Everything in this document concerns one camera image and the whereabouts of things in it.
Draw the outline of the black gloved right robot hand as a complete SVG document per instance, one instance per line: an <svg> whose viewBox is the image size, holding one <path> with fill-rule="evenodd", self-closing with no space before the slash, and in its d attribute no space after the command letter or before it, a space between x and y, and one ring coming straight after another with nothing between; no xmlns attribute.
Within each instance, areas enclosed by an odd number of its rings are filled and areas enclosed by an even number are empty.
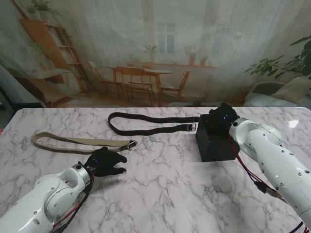
<svg viewBox="0 0 311 233"><path fill-rule="evenodd" d="M218 108L211 109L209 113L203 117L203 122L208 134L227 136L230 127L239 118L240 117L232 106L223 102Z"/></svg>

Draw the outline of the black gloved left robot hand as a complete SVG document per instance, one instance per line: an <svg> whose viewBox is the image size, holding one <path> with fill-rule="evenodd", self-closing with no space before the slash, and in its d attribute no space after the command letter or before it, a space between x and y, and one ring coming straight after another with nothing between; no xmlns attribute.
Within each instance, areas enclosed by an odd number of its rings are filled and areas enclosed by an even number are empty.
<svg viewBox="0 0 311 233"><path fill-rule="evenodd" d="M116 168L119 163L126 163L127 158L114 151L109 151L107 147L95 150L84 166L88 168L95 177L105 177L119 175L126 172L123 167Z"/></svg>

